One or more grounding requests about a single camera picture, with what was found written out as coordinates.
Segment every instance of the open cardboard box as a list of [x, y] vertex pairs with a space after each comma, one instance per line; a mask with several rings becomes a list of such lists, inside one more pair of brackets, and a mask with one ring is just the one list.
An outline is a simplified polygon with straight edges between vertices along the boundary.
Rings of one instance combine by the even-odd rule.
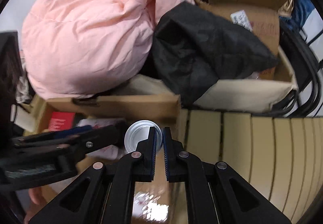
[[[133, 95], [133, 96], [100, 96], [92, 100], [73, 98], [54, 98], [47, 101], [38, 101], [36, 129], [34, 132], [25, 132], [26, 135], [38, 134], [47, 129], [53, 111], [83, 113], [90, 117], [124, 117], [130, 123], [138, 120], [151, 120], [161, 127], [169, 126], [172, 137], [177, 138], [180, 116], [180, 97], [178, 95]], [[156, 156], [155, 178], [152, 183], [136, 183], [135, 194], [149, 193], [153, 195], [157, 205], [170, 206], [170, 184], [166, 181], [164, 155], [161, 150]], [[102, 161], [93, 157], [86, 157], [77, 164], [79, 173], [83, 172], [94, 162]], [[53, 199], [57, 193], [48, 185], [42, 187], [46, 201]], [[147, 215], [133, 217], [132, 223], [147, 221]], [[166, 223], [168, 219], [156, 221]]]
[[[194, 105], [205, 110], [246, 111], [263, 113], [284, 99], [291, 90], [297, 89], [293, 67], [284, 51], [278, 47], [278, 65], [274, 79], [226, 79], [210, 87]], [[141, 74], [115, 89], [117, 95], [153, 95], [173, 92], [162, 82]]]
[[[217, 16], [232, 22], [231, 15], [244, 10], [252, 32], [275, 55], [278, 55], [279, 45], [279, 17], [278, 10], [288, 0], [194, 0], [196, 4]], [[275, 69], [261, 73], [261, 79], [274, 79]]]

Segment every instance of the paper label on box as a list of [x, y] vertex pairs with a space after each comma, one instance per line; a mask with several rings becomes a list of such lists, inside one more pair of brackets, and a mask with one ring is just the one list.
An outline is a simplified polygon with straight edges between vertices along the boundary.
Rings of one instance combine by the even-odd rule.
[[250, 21], [248, 20], [247, 14], [244, 10], [240, 10], [235, 13], [232, 13], [230, 16], [234, 24], [241, 25], [245, 27], [247, 30], [252, 31]]

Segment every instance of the red packaging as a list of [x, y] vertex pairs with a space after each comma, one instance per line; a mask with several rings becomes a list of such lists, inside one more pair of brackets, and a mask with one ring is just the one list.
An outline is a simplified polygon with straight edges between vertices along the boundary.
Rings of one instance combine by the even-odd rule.
[[52, 117], [49, 121], [48, 130], [62, 131], [71, 129], [73, 126], [74, 118], [75, 113], [53, 112]]

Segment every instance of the black bag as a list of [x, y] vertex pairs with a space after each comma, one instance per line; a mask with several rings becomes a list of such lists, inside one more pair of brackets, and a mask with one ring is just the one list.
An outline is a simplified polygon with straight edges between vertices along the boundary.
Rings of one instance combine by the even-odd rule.
[[184, 106], [219, 79], [243, 79], [277, 64], [253, 33], [187, 2], [160, 19], [151, 52], [159, 77]]

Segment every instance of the pink duvet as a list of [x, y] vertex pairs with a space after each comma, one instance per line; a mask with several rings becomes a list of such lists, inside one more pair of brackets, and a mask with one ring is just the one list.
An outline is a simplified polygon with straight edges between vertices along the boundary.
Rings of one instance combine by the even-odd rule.
[[37, 0], [22, 29], [37, 94], [85, 97], [133, 77], [151, 48], [154, 26], [183, 1]]

